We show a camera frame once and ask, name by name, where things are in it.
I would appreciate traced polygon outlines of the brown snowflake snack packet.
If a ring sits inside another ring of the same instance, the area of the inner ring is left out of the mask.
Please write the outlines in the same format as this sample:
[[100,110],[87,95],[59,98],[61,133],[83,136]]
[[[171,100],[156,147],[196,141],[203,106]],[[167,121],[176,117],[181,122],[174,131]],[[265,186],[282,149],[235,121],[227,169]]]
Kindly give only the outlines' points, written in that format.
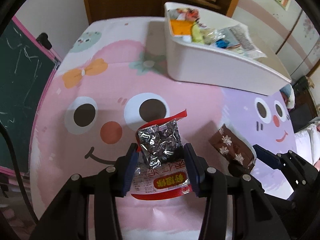
[[224,123],[209,139],[209,143],[228,161],[237,161],[249,173],[253,170],[257,154],[230,122]]

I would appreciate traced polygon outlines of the dark red-edged snack packet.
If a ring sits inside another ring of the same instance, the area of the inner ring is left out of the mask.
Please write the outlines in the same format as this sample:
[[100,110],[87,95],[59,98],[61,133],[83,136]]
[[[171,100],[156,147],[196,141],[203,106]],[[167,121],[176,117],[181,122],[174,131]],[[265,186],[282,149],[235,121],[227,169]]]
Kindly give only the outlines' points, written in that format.
[[177,124],[185,117],[187,111],[183,110],[148,122],[137,130],[139,159],[131,186],[132,197],[166,200],[191,192]]

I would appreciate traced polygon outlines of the blue foil snack packet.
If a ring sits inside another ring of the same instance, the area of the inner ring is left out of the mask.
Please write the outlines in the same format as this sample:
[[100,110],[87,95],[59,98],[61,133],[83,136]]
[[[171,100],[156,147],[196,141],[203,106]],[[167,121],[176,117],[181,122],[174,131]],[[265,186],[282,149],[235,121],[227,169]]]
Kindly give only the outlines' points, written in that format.
[[215,42],[217,48],[226,49],[229,46],[229,42],[225,39],[219,39]]

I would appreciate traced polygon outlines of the red white printed snack bag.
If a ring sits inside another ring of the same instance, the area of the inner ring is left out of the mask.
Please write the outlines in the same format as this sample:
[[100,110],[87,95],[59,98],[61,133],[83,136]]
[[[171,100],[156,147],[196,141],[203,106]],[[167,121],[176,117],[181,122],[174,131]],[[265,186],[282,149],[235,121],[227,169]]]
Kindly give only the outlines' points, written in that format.
[[199,11],[191,8],[176,8],[168,10],[172,20],[178,21],[197,21],[200,18]]

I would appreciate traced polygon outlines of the blue plush cushion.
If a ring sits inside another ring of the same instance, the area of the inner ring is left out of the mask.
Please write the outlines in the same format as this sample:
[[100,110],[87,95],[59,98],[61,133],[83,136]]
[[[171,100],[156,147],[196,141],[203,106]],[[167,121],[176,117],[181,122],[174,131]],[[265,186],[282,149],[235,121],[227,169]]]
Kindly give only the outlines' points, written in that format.
[[295,107],[295,94],[294,90],[290,83],[285,85],[283,88],[280,89],[282,94],[283,100],[288,110],[294,109]]

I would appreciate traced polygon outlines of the white plastic storage bin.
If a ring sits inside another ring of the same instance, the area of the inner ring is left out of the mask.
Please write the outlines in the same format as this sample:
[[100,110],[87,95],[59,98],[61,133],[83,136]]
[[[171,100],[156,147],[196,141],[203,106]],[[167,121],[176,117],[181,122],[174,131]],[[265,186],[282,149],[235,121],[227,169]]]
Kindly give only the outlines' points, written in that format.
[[174,36],[169,11],[185,6],[175,2],[166,2],[164,5],[167,71],[172,79],[263,95],[272,95],[291,83],[291,77],[280,59],[257,35],[249,35],[254,45],[265,54],[265,57],[257,59],[204,44],[184,42]]

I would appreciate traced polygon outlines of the clear printed snack bag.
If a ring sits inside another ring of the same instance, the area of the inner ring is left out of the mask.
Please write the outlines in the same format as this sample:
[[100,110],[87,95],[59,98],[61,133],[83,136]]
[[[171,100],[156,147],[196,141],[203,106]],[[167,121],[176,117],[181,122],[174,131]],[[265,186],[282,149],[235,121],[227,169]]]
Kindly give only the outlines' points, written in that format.
[[220,33],[223,35],[221,39],[229,42],[227,50],[251,59],[267,57],[251,40],[247,26],[237,24],[221,29]]

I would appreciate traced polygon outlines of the orange white snack packet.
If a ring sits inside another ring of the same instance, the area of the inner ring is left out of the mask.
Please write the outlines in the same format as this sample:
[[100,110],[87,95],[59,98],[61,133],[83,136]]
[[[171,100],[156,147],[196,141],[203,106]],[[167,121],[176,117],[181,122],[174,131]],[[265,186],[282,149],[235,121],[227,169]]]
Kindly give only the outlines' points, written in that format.
[[192,21],[182,21],[182,20],[170,20],[170,26],[172,34],[178,35],[191,35],[191,29],[193,27]]

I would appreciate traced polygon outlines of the green chalkboard pink frame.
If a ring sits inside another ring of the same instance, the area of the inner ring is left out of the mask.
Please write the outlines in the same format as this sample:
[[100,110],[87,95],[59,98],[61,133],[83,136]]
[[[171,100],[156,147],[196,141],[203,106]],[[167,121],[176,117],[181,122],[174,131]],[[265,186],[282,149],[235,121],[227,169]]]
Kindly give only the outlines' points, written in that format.
[[13,144],[22,175],[29,172],[38,104],[58,64],[16,17],[10,20],[1,35],[1,124]]

